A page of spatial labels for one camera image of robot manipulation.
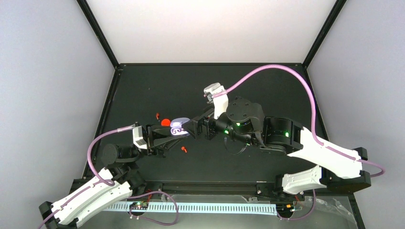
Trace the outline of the orange round case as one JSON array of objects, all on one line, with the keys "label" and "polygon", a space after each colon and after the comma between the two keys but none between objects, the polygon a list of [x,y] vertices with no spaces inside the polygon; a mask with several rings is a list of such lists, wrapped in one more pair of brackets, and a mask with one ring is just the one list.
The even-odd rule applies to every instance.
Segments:
[{"label": "orange round case", "polygon": [[162,126],[170,126],[170,125],[171,125],[171,120],[170,120],[170,119],[167,119],[167,118],[162,119],[161,122],[160,122],[160,124],[161,124]]}]

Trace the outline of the lavender earbud charging case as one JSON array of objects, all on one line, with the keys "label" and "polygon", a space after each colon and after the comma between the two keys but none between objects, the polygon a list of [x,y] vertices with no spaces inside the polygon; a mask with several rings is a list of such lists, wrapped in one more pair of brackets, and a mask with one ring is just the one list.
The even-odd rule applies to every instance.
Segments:
[{"label": "lavender earbud charging case", "polygon": [[171,120],[170,128],[171,128],[171,135],[172,136],[189,136],[190,133],[186,131],[182,125],[186,122],[190,121],[187,117],[180,117]]}]

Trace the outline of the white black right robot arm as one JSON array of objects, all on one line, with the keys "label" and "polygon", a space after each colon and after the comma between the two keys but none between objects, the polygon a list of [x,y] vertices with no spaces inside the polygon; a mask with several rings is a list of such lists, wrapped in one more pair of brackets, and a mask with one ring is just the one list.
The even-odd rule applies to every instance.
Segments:
[{"label": "white black right robot arm", "polygon": [[260,104],[241,97],[231,101],[221,113],[211,108],[181,127],[193,138],[204,136],[210,140],[222,133],[246,146],[259,146],[268,153],[313,163],[313,168],[277,176],[272,193],[279,200],[319,188],[354,193],[372,184],[370,173],[362,167],[367,160],[365,148],[346,149],[324,139],[316,141],[315,135],[302,124],[265,116]]}]

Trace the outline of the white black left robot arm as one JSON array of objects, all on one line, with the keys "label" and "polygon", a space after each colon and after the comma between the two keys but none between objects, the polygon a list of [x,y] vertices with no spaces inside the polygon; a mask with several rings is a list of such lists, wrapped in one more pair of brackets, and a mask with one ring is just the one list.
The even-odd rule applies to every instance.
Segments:
[{"label": "white black left robot arm", "polygon": [[[92,150],[102,138],[132,132],[131,146],[106,145],[103,149],[103,167],[97,170],[92,160]],[[96,137],[87,150],[87,162],[94,176],[68,196],[56,202],[44,202],[39,206],[43,218],[39,228],[77,229],[105,208],[121,201],[140,199],[135,207],[145,208],[153,195],[166,194],[161,190],[148,190],[147,182],[139,172],[136,162],[144,156],[163,156],[183,138],[188,136],[181,128],[138,124],[108,131]]]}]

